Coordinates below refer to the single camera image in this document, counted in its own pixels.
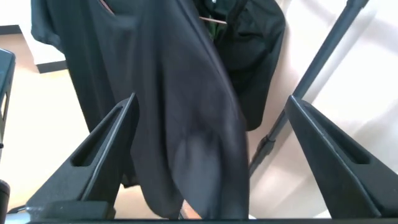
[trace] black fabric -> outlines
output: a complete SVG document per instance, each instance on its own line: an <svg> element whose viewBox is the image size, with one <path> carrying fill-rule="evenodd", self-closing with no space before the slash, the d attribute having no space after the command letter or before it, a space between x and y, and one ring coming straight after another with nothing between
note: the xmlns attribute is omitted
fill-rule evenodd
<svg viewBox="0 0 398 224"><path fill-rule="evenodd" d="M47 2L80 104L95 118L137 94L126 170L150 208L177 218L184 198L203 218L248 218L243 117L193 3L107 0L109 12L99 0L33 1Z"/></svg>
<svg viewBox="0 0 398 224"><path fill-rule="evenodd" d="M269 85L282 47L283 12L275 0L194 2L201 16L228 23L225 31L215 37L215 45L238 95L246 130L256 129L262 123Z"/></svg>

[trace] baseboard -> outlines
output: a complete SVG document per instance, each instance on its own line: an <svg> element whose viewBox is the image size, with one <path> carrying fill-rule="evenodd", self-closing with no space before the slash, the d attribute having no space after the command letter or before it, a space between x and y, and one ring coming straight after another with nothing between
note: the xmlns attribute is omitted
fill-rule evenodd
<svg viewBox="0 0 398 224"><path fill-rule="evenodd" d="M0 26L0 35L8 35L8 34L21 34L21 28L19 25L6 25Z"/></svg>
<svg viewBox="0 0 398 224"><path fill-rule="evenodd" d="M67 62L49 62L36 65L39 73L56 72L67 69Z"/></svg>

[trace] wooden floor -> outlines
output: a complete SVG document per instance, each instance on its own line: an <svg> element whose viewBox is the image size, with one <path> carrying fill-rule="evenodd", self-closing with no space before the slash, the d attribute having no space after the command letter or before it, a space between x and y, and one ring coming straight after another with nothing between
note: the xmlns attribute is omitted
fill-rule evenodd
<svg viewBox="0 0 398 224"><path fill-rule="evenodd" d="M39 74L22 34L0 35L0 48L17 58L0 160L12 208L26 203L88 130L67 70ZM118 218L158 218L139 187L121 189L115 209Z"/></svg>

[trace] pole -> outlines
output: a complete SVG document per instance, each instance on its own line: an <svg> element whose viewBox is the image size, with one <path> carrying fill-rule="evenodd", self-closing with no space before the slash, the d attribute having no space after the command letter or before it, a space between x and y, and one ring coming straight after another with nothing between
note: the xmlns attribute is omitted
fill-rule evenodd
<svg viewBox="0 0 398 224"><path fill-rule="evenodd" d="M356 16L362 10L362 8L368 3L369 0L347 0L347 4L341 12L339 18L335 22L335 25L331 28L328 36L317 52L316 56L312 60L307 71L304 73L303 78L298 83L293 95L299 99L303 98L304 94L308 91L311 84L318 76L320 70L326 64L330 55L336 49L336 46L340 43L341 39L351 26ZM282 131L283 127L287 123L285 111L282 111L277 121L271 128L269 134L261 139L257 151L254 154L252 162L249 166L250 176L253 175L257 167L263 162L265 157L269 155L274 148L275 140L278 134Z"/></svg>

